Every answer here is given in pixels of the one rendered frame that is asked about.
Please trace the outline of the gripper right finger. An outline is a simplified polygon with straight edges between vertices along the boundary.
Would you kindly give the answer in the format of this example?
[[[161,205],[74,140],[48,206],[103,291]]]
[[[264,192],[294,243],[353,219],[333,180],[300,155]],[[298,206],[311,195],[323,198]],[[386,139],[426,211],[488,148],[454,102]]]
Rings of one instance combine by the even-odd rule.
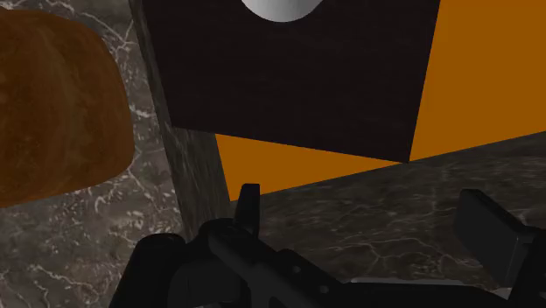
[[[478,189],[458,197],[454,232],[513,308],[546,308],[546,229],[522,223]]]

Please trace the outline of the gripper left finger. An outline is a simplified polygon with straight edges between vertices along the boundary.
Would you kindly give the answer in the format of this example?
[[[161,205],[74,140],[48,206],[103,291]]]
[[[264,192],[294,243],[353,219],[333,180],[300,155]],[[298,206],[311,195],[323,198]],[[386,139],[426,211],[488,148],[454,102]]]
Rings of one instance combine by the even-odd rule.
[[[234,217],[185,241],[141,239],[108,308],[336,308],[341,284],[297,253],[259,239],[260,187],[245,184]]]

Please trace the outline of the brown bread loaf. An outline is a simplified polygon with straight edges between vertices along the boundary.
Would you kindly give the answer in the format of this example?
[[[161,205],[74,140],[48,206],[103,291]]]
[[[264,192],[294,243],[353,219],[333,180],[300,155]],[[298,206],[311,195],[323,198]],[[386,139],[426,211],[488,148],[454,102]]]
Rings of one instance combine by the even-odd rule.
[[[0,208],[112,179],[134,150],[123,79],[102,38],[52,13],[0,7]]]

